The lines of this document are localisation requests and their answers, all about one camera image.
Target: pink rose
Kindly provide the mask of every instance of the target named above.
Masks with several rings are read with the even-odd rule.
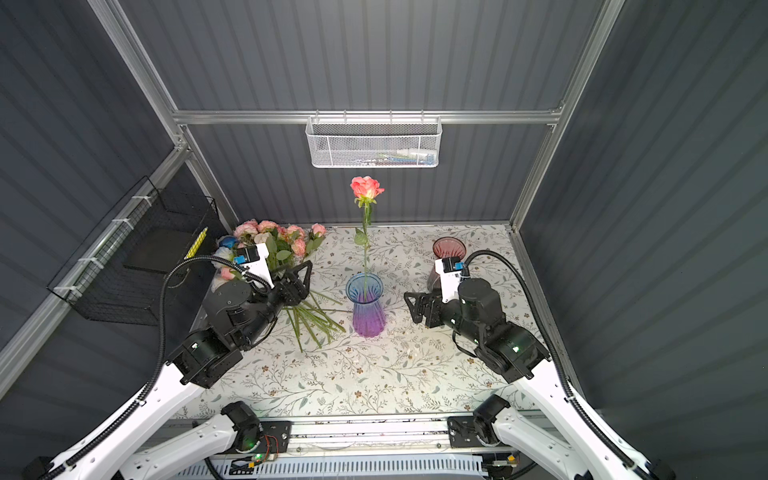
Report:
[[[350,186],[358,199],[369,198],[373,200],[384,191],[383,188],[379,188],[379,182],[371,177],[354,177]]]
[[[290,227],[288,227],[288,229],[286,230],[286,235],[290,237],[291,235],[293,235],[293,232],[299,232],[299,236],[297,238],[303,239],[304,237],[306,237],[306,233],[304,233],[304,229],[297,225],[291,225]]]
[[[247,238],[248,235],[258,235],[259,229],[257,228],[257,224],[253,224],[252,222],[255,222],[255,220],[249,220],[246,223],[243,223],[238,228],[235,229],[233,232],[233,235],[240,241],[246,241],[249,240]]]
[[[312,225],[312,233],[314,233],[315,238],[324,237],[326,235],[326,228],[319,223],[315,223]]]
[[[234,277],[234,273],[232,273],[232,270],[230,270],[228,266],[221,269],[221,278],[225,280],[232,280]]]
[[[297,257],[303,257],[306,253],[306,243],[304,243],[304,239],[295,239],[293,245],[290,246],[290,249],[293,250]]]
[[[263,220],[261,223],[259,223],[259,233],[271,232],[276,228],[277,228],[277,223],[274,223],[269,220]]]

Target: white flower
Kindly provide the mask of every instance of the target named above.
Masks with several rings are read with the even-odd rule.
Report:
[[[219,257],[224,260],[229,260],[230,262],[234,259],[235,253],[226,247],[219,247],[219,250],[216,250],[216,253],[214,253],[214,257]],[[223,265],[218,262],[211,262],[216,268],[221,268]]]
[[[217,288],[224,285],[227,281],[221,278],[221,275],[214,276],[214,279],[210,282],[210,291],[215,292]]]
[[[266,239],[271,237],[271,233],[264,232],[259,233],[258,235],[253,236],[253,244],[258,245],[259,243],[266,243]]]

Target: aluminum frame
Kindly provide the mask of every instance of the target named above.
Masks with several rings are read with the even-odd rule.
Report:
[[[203,152],[194,140],[192,133],[184,130],[173,118],[177,110],[176,102],[170,96],[160,74],[154,67],[149,54],[141,44],[136,31],[118,0],[88,0],[101,26],[109,34],[118,53],[128,66],[141,91],[147,97],[154,113],[160,119],[168,136],[175,144],[189,144],[195,155],[187,163],[203,192],[216,200],[219,215],[225,227],[234,227],[238,223],[232,204],[221,189]]]
[[[519,231],[510,229],[509,241],[512,243],[512,249],[515,251],[515,258],[520,265],[520,270],[525,283],[528,285],[528,290],[533,297],[533,303],[541,317],[541,322],[544,324],[544,328],[547,330],[549,337],[554,343],[554,348],[558,351],[558,355],[562,359],[563,369],[566,375],[571,380],[571,384],[579,392],[579,395],[584,396],[584,392],[581,390],[581,384],[576,376],[576,371],[571,363],[571,357],[568,356],[568,352],[565,350],[565,344],[560,336],[560,330],[558,330],[557,323],[552,316],[552,310],[549,308],[547,297],[544,295],[544,290],[541,288],[541,284],[536,276],[536,270],[533,267],[531,258],[528,256],[528,251],[525,249],[525,243],[520,236]]]
[[[210,165],[206,161],[199,144],[192,133],[185,128],[187,124],[216,124],[216,123],[243,123],[243,124],[303,124],[309,116],[318,115],[318,111],[179,111],[168,89],[165,87],[157,69],[154,67],[149,54],[141,44],[136,31],[120,6],[119,0],[88,0],[88,4],[96,14],[99,22],[108,33],[115,48],[120,53],[132,75],[139,84],[142,92],[149,101],[155,114],[160,119],[168,136],[177,145],[174,151],[166,157],[159,168],[152,174],[151,179],[155,185],[164,186],[170,177],[175,174],[180,164],[186,161],[203,192],[217,200],[222,222],[231,228],[239,221],[232,208],[227,195],[214,176]],[[573,373],[573,367],[565,354],[562,340],[554,326],[551,311],[546,304],[541,285],[536,279],[533,266],[525,245],[519,235],[519,228],[535,198],[541,181],[556,153],[568,128],[575,108],[581,99],[586,84],[591,76],[594,66],[602,52],[616,19],[624,5],[624,0],[605,0],[601,12],[595,22],[590,38],[578,65],[574,71],[568,88],[562,101],[562,109],[554,111],[420,111],[397,112],[397,115],[411,117],[417,115],[423,118],[426,115],[439,115],[444,124],[549,124],[552,126],[550,134],[545,137],[539,154],[531,169],[531,173],[525,181],[521,196],[515,205],[510,224],[513,232],[510,238],[518,256],[524,275],[529,278],[531,293],[535,296],[535,302],[539,311],[545,317],[548,329],[553,330],[555,345],[562,348],[562,357],[566,370],[571,374],[574,386],[581,392],[578,380]],[[392,117],[395,112],[358,112],[361,114],[383,114]],[[356,112],[323,112],[323,114],[341,115],[341,118],[349,118]],[[181,154],[187,151],[187,145],[194,151],[194,155]],[[102,236],[108,236],[108,230]],[[21,375],[24,368],[40,350],[48,337],[54,332],[58,324],[69,311],[70,307],[55,295],[49,295],[43,303],[30,316],[27,322],[11,339],[8,345],[0,352],[0,398],[8,391],[12,383]]]
[[[515,209],[512,211],[512,216],[509,218],[509,223],[515,230],[520,230],[525,216],[528,215],[528,211],[531,209],[536,192],[538,192],[538,188],[544,180],[544,175],[549,169],[552,158],[560,146],[568,125],[571,123],[584,89],[587,87],[589,78],[592,76],[594,66],[600,58],[600,53],[602,53],[603,47],[605,47],[605,42],[608,40],[611,30],[613,30],[623,6],[624,0],[604,0],[603,2],[598,19],[595,21],[592,32],[589,35],[589,40],[584,47],[584,51],[581,53],[571,81],[565,89],[560,121],[552,128],[551,134],[545,137],[539,155],[531,167],[531,173],[525,179],[523,191],[520,193]]]
[[[311,111],[311,110],[181,110],[173,113],[179,124],[306,124],[308,118],[324,123],[434,123],[443,124],[557,124],[554,110],[499,111]]]

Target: green leaf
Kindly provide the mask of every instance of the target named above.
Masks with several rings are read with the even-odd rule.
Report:
[[[368,237],[360,229],[356,228],[355,230],[357,230],[357,233],[355,233],[355,245],[365,245]]]
[[[266,249],[269,250],[270,255],[277,253],[277,243],[275,243],[274,237],[269,235],[264,243],[266,243]]]
[[[282,238],[275,239],[275,244],[277,245],[278,250],[290,250],[290,243]]]

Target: floral tablecloth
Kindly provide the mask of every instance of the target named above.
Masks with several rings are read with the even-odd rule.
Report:
[[[369,233],[371,270],[385,288],[384,333],[366,339],[352,331],[352,304],[344,287],[361,270],[362,247],[354,244],[354,228],[329,229],[326,242],[309,258],[314,264],[312,289],[343,303],[338,306],[318,297],[324,308],[339,310],[329,315],[347,333],[322,349],[304,334],[301,353],[283,313],[267,341],[245,353],[237,366],[176,418],[207,418],[237,400],[261,417],[459,412],[473,410],[499,389],[510,394],[516,408],[535,409],[501,376],[458,352],[450,329],[412,323],[402,299],[404,292],[426,291],[434,261],[432,242],[440,237],[458,237],[469,253],[495,250],[517,266],[505,226],[371,227]],[[472,262],[472,275],[486,279],[501,294],[508,319],[541,339],[525,296],[506,267],[479,257]]]

